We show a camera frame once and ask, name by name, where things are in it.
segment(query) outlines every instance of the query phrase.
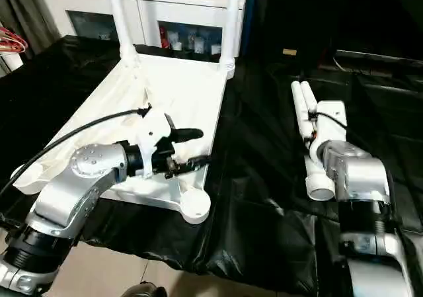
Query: white tube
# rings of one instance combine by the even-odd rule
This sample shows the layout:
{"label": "white tube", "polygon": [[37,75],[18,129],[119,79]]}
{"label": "white tube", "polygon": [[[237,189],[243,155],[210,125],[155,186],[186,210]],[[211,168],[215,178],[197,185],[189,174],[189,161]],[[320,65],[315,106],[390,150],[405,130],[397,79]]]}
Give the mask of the white tube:
{"label": "white tube", "polygon": [[297,115],[299,134],[303,139],[312,138],[314,128],[309,121],[309,110],[307,109],[301,85],[298,81],[294,81],[291,83],[291,89],[295,113]]}
{"label": "white tube", "polygon": [[238,22],[238,4],[239,0],[228,0],[226,10],[226,23],[223,27],[222,51],[219,61],[221,69],[228,71],[228,78],[233,77],[235,70],[235,58],[233,50],[235,49],[235,35]]}
{"label": "white tube", "polygon": [[315,112],[317,108],[317,101],[313,91],[310,88],[310,84],[307,81],[301,82],[301,90],[303,91],[303,96],[305,99],[305,104],[307,104],[307,109],[310,112]]}
{"label": "white tube", "polygon": [[136,54],[134,45],[132,44],[131,36],[126,24],[126,18],[124,13],[124,7],[122,0],[110,0],[112,4],[112,12],[114,24],[118,32],[119,43],[120,43],[120,57],[124,59],[125,56],[132,57]]}
{"label": "white tube", "polygon": [[326,176],[326,171],[321,163],[315,163],[309,156],[304,156],[304,162],[307,171],[305,188],[309,197],[316,201],[327,201],[333,198],[335,184]]}

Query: white pole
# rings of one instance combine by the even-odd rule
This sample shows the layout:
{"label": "white pole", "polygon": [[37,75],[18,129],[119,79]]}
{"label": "white pole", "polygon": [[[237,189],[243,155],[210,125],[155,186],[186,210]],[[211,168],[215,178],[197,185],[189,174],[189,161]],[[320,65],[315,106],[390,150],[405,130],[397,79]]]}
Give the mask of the white pole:
{"label": "white pole", "polygon": [[238,22],[239,0],[228,0],[226,10],[226,23],[223,27],[222,52],[220,55],[219,67],[228,72],[228,79],[233,77],[235,72],[235,34]]}
{"label": "white pole", "polygon": [[120,57],[127,62],[134,60],[136,56],[136,50],[132,44],[131,36],[126,24],[125,12],[122,4],[122,0],[110,0],[112,4],[112,12],[114,24],[118,32],[119,43],[120,43]]}

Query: wire bundle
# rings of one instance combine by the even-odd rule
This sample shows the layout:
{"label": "wire bundle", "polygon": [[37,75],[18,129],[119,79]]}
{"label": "wire bundle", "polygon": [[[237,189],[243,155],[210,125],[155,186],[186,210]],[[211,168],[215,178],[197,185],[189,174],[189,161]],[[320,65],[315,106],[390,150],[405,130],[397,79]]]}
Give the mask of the wire bundle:
{"label": "wire bundle", "polygon": [[0,27],[0,52],[19,54],[26,49],[28,49],[28,43],[23,38],[6,28]]}

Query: small container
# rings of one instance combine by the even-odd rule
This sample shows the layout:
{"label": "small container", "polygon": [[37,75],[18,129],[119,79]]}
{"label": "small container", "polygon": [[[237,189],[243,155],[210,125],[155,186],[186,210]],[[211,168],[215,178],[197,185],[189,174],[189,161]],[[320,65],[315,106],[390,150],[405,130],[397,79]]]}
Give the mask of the small container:
{"label": "small container", "polygon": [[194,41],[194,52],[196,54],[204,53],[204,38],[196,37]]}
{"label": "small container", "polygon": [[197,28],[188,28],[188,49],[194,50],[194,44],[196,41],[196,35],[197,35]]}
{"label": "small container", "polygon": [[212,44],[211,45],[211,54],[220,54],[222,52],[221,44]]}
{"label": "small container", "polygon": [[167,32],[167,41],[172,45],[176,44],[179,41],[179,32],[168,30]]}
{"label": "small container", "polygon": [[182,42],[178,41],[178,42],[175,42],[174,44],[172,44],[172,49],[181,51],[182,50]]}

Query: black cable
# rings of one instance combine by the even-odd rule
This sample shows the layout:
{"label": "black cable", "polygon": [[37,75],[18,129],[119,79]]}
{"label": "black cable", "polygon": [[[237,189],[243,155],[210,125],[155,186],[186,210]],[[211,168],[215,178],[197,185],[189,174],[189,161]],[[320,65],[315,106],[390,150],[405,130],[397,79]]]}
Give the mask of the black cable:
{"label": "black cable", "polygon": [[111,114],[108,116],[104,116],[102,118],[99,118],[97,120],[94,120],[92,122],[89,122],[85,125],[82,125],[81,127],[78,127],[77,129],[67,133],[63,137],[59,138],[58,140],[52,142],[50,145],[46,146],[43,150],[39,151],[33,158],[29,159],[14,175],[11,177],[9,182],[1,189],[0,196],[11,186],[13,183],[18,180],[18,178],[33,164],[35,163],[40,157],[48,153],[50,150],[55,148],[56,146],[60,145],[64,141],[70,139],[72,136],[82,132],[83,130],[86,130],[87,128],[93,127],[94,125],[100,124],[102,122],[105,122],[107,120],[111,120],[113,118],[130,115],[130,114],[138,114],[141,116],[145,115],[145,110],[139,108],[134,110],[125,110],[124,112],[119,112],[116,114]]}
{"label": "black cable", "polygon": [[310,113],[310,116],[311,116],[311,117],[316,117],[316,116],[318,116],[318,115],[322,115],[322,116],[324,116],[324,117],[327,117],[327,118],[329,118],[329,119],[333,120],[335,123],[337,123],[339,126],[341,126],[341,127],[342,127],[343,129],[345,129],[345,130],[347,130],[347,129],[348,129],[347,125],[343,124],[342,122],[340,122],[340,121],[339,121],[339,120],[337,120],[335,117],[333,117],[333,116],[331,116],[331,115],[329,115],[329,114],[326,114],[326,113],[324,113],[324,112],[312,112],[312,113]]}
{"label": "black cable", "polygon": [[339,126],[341,126],[343,129],[345,129],[347,132],[348,132],[348,135],[349,136],[351,136],[351,138],[353,139],[353,140],[355,140],[355,141],[357,141],[357,143],[358,143],[358,145],[361,145],[361,148],[362,149],[364,149],[364,150],[367,150],[368,152],[370,152],[374,157],[377,157],[377,158],[379,158],[380,159],[380,157],[378,156],[378,155],[375,155],[373,152],[372,152],[372,149],[373,148],[371,148],[370,147],[370,145],[368,144],[368,143],[366,143],[365,142],[365,140],[360,136],[360,135],[358,135],[355,131],[353,131],[353,130],[351,130],[351,128],[349,128],[349,127],[347,127],[347,125],[345,125],[345,124],[343,124],[343,123],[341,123],[339,120],[337,120],[335,117],[333,117],[333,116],[331,116],[331,115],[329,115],[329,114],[326,114],[326,113],[324,113],[324,112],[312,112],[311,114],[310,114],[310,116],[311,117],[316,117],[317,115],[322,115],[322,116],[325,116],[325,117],[327,117],[327,118],[329,118],[329,119],[331,119],[331,120],[333,120],[335,123],[337,123]]}

